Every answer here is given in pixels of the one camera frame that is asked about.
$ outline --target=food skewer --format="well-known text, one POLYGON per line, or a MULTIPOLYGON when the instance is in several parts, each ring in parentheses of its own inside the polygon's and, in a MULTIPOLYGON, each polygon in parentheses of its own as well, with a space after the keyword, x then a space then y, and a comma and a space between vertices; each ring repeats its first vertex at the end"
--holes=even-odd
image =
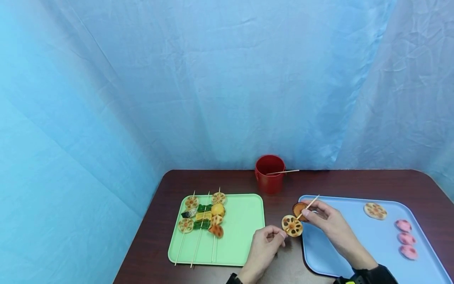
POLYGON ((184 236, 186 236, 186 229, 187 228, 184 228, 184 231, 183 231, 183 237, 181 238, 180 249, 178 249, 177 259, 175 260, 174 266, 177 266, 178 258, 180 257, 181 248, 183 246, 183 241, 184 241, 184 236))
POLYGON ((213 256, 214 256, 214 243, 216 242, 216 235, 213 235, 213 250, 211 251, 211 263, 213 263, 213 256))
MULTIPOLYGON (((209 201, 210 201, 210 192, 208 191, 207 202, 209 202, 209 201)), ((194 263, 194 259, 196 258, 196 254, 197 254, 197 250, 198 250, 198 246, 199 246, 199 243, 200 243, 200 237, 201 236, 202 236, 202 228, 200 228, 199 238, 198 238, 198 241, 197 241, 196 250, 194 251, 194 256, 192 257, 190 268, 192 268, 192 264, 194 263)))
MULTIPOLYGON (((317 198, 319 198, 319 197, 320 197, 320 194, 317 195, 317 196, 309 203, 309 205, 308 205, 306 208, 309 208, 309 207, 317 200, 317 198)), ((301 215, 303 215, 302 212, 298 215, 298 217, 297 217, 296 219, 299 220, 300 217, 301 217, 301 215)))
POLYGON ((275 173, 269 173, 269 174, 283 174, 283 173, 292 173, 292 172, 299 172, 299 171, 300 171, 299 169, 292 169, 292 170, 285 170, 282 172, 275 172, 275 173))

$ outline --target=black sleeve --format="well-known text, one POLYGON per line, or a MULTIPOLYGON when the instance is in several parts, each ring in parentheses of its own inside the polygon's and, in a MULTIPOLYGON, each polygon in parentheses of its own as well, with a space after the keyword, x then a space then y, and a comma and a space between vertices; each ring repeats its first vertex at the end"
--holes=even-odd
POLYGON ((232 273, 226 284, 243 284, 243 283, 239 278, 237 278, 237 275, 235 273, 232 273))
POLYGON ((354 281, 358 284, 398 284, 391 272, 383 265, 379 265, 374 269, 356 270, 350 279, 340 277, 334 281, 334 284, 345 284, 348 281, 354 281))

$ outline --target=blue tray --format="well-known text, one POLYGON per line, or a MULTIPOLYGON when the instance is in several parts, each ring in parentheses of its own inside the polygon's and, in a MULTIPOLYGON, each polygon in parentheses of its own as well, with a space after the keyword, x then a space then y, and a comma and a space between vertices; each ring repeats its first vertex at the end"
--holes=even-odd
MULTIPOLYGON (((303 195, 299 200, 314 198, 314 195, 303 195)), ((320 196, 318 199, 337 208, 342 213, 359 241, 378 263, 388 267, 399 284, 453 283, 407 206, 399 202, 384 200, 328 196, 320 196), (364 205, 367 202, 382 205, 388 212, 388 217, 383 221, 368 217, 364 213, 364 205), (416 261, 407 260, 399 252, 401 243, 397 239, 397 234, 400 231, 394 226, 394 222, 399 219, 405 219, 412 225, 411 234, 416 239, 414 247, 418 251, 416 261)), ((328 276, 346 278, 352 276, 353 271, 348 262, 336 252, 320 229, 304 223, 302 237, 304 258, 311 270, 328 276)))

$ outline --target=pink toy food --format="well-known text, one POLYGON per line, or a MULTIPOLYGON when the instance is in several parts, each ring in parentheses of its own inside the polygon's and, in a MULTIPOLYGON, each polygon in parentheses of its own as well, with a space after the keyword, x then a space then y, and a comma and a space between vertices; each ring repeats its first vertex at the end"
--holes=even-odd
POLYGON ((404 257, 410 260, 418 259, 418 253, 416 252, 415 248, 412 247, 411 245, 402 245, 400 246, 399 251, 404 257))
POLYGON ((403 232, 409 233, 411 231, 411 224, 407 220, 397 220, 395 224, 403 232))
POLYGON ((410 235, 409 233, 404 233, 404 232, 399 233, 397 235, 397 238, 403 244, 414 245, 416 243, 415 238, 412 235, 410 235))

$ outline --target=red cup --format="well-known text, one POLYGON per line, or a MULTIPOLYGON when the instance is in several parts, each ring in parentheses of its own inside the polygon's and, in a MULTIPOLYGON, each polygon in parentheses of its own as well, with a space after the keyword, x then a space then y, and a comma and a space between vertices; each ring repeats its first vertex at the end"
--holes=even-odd
POLYGON ((285 170, 284 161, 275 155, 264 155, 256 162, 255 174, 259 191, 266 194, 276 194, 282 191, 284 174, 272 174, 285 170))

